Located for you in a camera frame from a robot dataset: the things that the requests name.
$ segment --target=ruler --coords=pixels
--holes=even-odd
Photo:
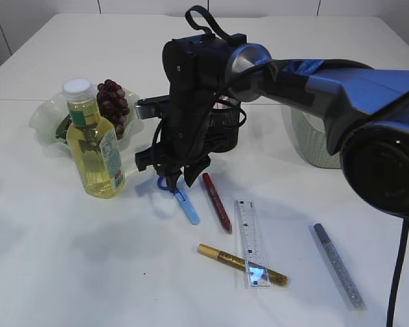
[[[269,287],[269,273],[262,236],[253,201],[236,200],[235,213],[239,223],[247,283],[252,287]]]
[[[347,271],[347,268],[344,266],[344,263],[341,260],[336,248],[333,246],[333,243],[329,236],[327,235],[326,231],[324,230],[323,226],[320,223],[317,223],[314,226],[315,232],[320,239],[321,245],[326,251],[327,257],[329,258],[330,262],[332,263],[332,267],[336,272],[339,280],[341,281],[342,286],[344,287],[348,297],[350,298],[353,307],[356,310],[366,310],[367,307],[363,302],[362,296],[359,294],[356,285],[354,284],[352,277]]]

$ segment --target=grapes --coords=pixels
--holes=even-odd
[[[97,101],[102,102],[108,98],[108,93],[105,91],[100,90],[97,94]]]
[[[111,121],[112,123],[118,123],[119,120],[120,120],[120,118],[119,118],[118,114],[113,114],[113,115],[111,116],[111,118],[110,118],[110,121]]]
[[[125,98],[125,91],[121,85],[111,79],[97,85],[97,103],[100,114],[115,126],[115,133],[120,140],[124,134],[124,125],[130,113],[129,104]]]
[[[123,135],[123,133],[124,133],[124,126],[123,126],[123,124],[117,124],[117,126],[115,127],[115,133],[117,134],[117,135]]]
[[[106,91],[106,86],[103,83],[97,85],[98,91]]]
[[[124,98],[122,98],[122,99],[118,100],[118,104],[119,104],[122,108],[125,108],[125,107],[127,107],[127,100],[124,99]]]
[[[124,90],[117,90],[117,95],[118,95],[118,97],[125,97],[125,92],[124,92]]]

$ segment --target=bottle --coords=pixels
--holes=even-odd
[[[97,198],[113,198],[125,182],[114,126],[100,115],[89,80],[70,80],[62,91],[72,120],[67,143],[85,191]]]

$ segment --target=pen cap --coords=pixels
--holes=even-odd
[[[213,247],[208,247],[207,245],[200,244],[198,246],[199,254],[203,254],[211,259],[218,260],[219,250]]]

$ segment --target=bottle label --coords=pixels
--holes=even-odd
[[[114,189],[117,189],[123,182],[124,174],[121,171],[121,157],[118,150],[117,137],[112,129],[103,137],[100,142],[100,150],[102,152],[110,181]]]

